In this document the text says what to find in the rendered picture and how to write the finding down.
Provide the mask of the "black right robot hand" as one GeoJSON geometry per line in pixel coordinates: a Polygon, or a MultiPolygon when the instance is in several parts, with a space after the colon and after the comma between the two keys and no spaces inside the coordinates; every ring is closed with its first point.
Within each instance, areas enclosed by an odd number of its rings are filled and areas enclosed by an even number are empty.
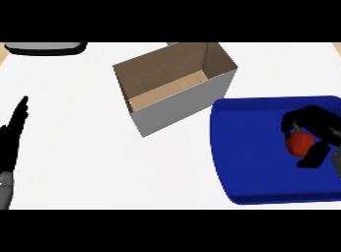
{"type": "Polygon", "coordinates": [[[329,154],[330,146],[341,148],[341,117],[323,107],[311,104],[283,115],[281,132],[286,139],[290,138],[294,127],[303,128],[318,139],[297,161],[297,168],[318,168],[329,154]]]}

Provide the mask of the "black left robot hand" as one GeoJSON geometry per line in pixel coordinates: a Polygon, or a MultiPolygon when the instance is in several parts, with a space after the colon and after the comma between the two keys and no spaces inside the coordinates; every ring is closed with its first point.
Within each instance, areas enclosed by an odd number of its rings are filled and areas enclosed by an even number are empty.
{"type": "Polygon", "coordinates": [[[16,166],[19,141],[28,117],[28,97],[24,96],[12,113],[9,124],[0,127],[0,173],[16,166]]]}

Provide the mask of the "red bell pepper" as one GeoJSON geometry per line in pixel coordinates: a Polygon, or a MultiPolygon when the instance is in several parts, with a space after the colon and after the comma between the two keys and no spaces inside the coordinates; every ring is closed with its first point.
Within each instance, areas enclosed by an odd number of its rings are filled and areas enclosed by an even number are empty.
{"type": "Polygon", "coordinates": [[[290,137],[284,139],[284,145],[290,155],[303,158],[312,144],[312,136],[294,125],[294,131],[290,133],[290,137]]]}

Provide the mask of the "blue tray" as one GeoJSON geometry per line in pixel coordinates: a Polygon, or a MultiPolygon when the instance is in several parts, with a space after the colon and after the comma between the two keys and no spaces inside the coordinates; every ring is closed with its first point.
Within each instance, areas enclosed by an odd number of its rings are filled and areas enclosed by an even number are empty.
{"type": "Polygon", "coordinates": [[[299,168],[284,145],[281,117],[314,104],[341,116],[341,97],[222,98],[213,103],[210,145],[225,195],[238,205],[341,201],[330,161],[299,168]]]}

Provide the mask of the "open cardboard box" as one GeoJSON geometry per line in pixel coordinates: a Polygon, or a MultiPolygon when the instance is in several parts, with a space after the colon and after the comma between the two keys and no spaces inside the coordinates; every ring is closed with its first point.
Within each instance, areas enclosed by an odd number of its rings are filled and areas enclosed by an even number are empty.
{"type": "Polygon", "coordinates": [[[237,65],[216,42],[177,42],[114,65],[142,137],[223,98],[237,65]]]}

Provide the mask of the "black and grey appliance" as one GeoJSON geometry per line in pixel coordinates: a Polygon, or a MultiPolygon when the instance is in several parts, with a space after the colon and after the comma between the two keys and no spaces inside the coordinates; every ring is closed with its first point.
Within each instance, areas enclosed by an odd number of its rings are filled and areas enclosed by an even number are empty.
{"type": "Polygon", "coordinates": [[[86,49],[86,42],[6,42],[10,53],[32,56],[75,55],[86,49]]]}

